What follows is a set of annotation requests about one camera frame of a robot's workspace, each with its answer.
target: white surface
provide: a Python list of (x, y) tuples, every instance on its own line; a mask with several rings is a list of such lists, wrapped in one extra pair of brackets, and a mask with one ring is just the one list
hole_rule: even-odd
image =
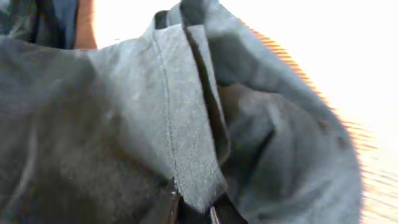
[[(155, 12), (170, 9), (177, 2), (96, 0), (98, 46), (139, 37)], [(366, 123), (382, 140), (384, 149), (396, 148), (398, 1), (221, 3), (285, 47), (332, 105)]]

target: woven mat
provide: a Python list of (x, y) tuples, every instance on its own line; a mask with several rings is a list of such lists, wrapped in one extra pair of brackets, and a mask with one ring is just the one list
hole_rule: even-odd
[[(96, 37), (93, 31), (94, 6), (92, 0), (81, 1), (78, 15), (78, 30), (76, 37), (77, 49), (96, 49)], [(356, 146), (364, 182), (363, 223), (398, 223), (398, 172), (394, 169), (381, 167), (379, 162), (380, 151), (377, 139), (369, 128), (361, 121), (344, 114), (339, 108), (329, 103), (328, 97), (312, 82), (289, 53), (277, 42), (252, 30), (281, 60), (289, 65), (297, 75), (308, 84), (320, 98), (334, 111), (348, 129)]]

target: wrinkled fabric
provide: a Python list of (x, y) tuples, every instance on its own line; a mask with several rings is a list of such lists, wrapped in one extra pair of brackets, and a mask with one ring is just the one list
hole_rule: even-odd
[(206, 222), (226, 192), (249, 223), (359, 223), (346, 130), (218, 1), (101, 50), (0, 52), (0, 223), (151, 222), (172, 178)]
[(78, 0), (0, 0), (0, 35), (73, 49)]

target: seam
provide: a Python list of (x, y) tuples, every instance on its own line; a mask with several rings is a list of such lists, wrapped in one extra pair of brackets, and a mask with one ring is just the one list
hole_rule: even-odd
[(174, 146), (174, 141), (173, 141), (173, 131), (172, 131), (172, 121), (170, 119), (170, 91), (169, 91), (169, 79), (167, 78), (167, 69), (165, 67), (164, 63), (164, 57), (162, 54), (162, 51), (160, 49), (159, 42), (157, 40), (156, 33), (153, 33), (153, 39), (154, 39), (154, 47), (157, 55), (159, 56), (160, 60), (160, 67), (162, 69), (162, 78), (163, 78), (163, 88), (164, 88), (164, 96), (165, 96), (165, 101), (166, 104), (164, 106), (164, 119), (166, 121), (167, 125), (167, 144), (168, 144), (168, 150), (169, 154), (171, 156), (171, 160), (174, 164), (174, 170), (175, 170), (175, 178), (176, 178), (176, 183), (177, 186), (180, 182), (180, 177), (178, 175), (178, 170), (177, 170), (177, 161), (175, 160), (175, 146)]

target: wicker surface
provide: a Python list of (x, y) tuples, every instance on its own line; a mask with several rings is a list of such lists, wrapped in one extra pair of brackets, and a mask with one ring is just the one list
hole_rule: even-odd
[[(99, 37), (96, 37), (94, 31), (94, 15), (93, 0), (81, 1), (76, 37), (77, 49), (98, 48), (96, 39)], [(334, 108), (328, 101), (328, 97), (331, 96), (324, 96), (311, 81), (310, 75), (303, 72), (287, 51), (277, 42), (254, 30), (253, 32), (318, 93), (348, 129), (356, 145), (362, 168), (364, 182), (363, 223), (398, 223), (398, 190), (394, 187), (395, 185), (398, 186), (398, 169), (388, 169), (380, 163), (381, 152), (375, 134), (361, 121), (344, 114), (339, 108)]]

